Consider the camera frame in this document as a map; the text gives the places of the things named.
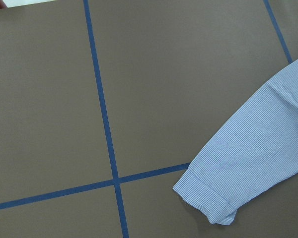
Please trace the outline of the blue striped button shirt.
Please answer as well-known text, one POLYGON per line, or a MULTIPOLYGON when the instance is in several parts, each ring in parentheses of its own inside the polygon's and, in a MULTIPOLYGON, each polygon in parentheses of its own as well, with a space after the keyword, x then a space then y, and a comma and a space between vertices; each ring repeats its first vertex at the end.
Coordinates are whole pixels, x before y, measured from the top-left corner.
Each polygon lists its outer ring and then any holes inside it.
POLYGON ((264 83, 215 133, 173 190, 211 224, 298 173, 298 59, 264 83))

